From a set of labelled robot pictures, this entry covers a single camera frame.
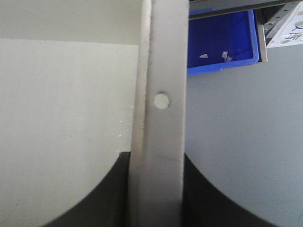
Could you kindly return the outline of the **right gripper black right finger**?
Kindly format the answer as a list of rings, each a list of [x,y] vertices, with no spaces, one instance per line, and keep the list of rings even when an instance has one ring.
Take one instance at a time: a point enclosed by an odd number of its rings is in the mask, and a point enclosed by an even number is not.
[[[184,227],[273,227],[216,189],[184,155]]]

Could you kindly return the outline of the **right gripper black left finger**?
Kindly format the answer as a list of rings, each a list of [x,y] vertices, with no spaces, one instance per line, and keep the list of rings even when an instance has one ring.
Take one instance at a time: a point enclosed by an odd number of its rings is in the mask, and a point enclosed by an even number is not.
[[[130,153],[122,152],[101,182],[46,227],[124,227]]]

